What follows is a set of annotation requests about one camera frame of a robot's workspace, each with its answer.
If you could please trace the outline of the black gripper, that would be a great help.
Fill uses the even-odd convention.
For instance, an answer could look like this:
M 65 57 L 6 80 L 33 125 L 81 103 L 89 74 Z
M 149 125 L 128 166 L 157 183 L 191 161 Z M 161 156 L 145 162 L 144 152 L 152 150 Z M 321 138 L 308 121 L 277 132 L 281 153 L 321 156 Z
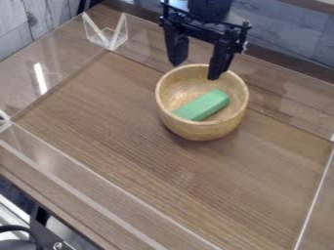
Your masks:
M 179 66 L 188 58 L 192 37 L 213 44 L 207 79 L 213 81 L 228 70 L 235 53 L 247 46 L 251 22 L 231 10 L 233 0 L 160 0 L 168 61 Z

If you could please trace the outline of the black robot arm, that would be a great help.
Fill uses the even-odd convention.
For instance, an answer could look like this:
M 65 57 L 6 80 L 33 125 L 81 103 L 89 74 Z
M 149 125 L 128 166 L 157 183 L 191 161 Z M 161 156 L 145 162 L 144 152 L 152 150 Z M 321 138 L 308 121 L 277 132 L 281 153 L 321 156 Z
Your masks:
M 233 0 L 160 0 L 168 61 L 179 66 L 188 58 L 189 38 L 212 45 L 207 79 L 228 70 L 236 54 L 247 49 L 251 22 L 232 15 Z

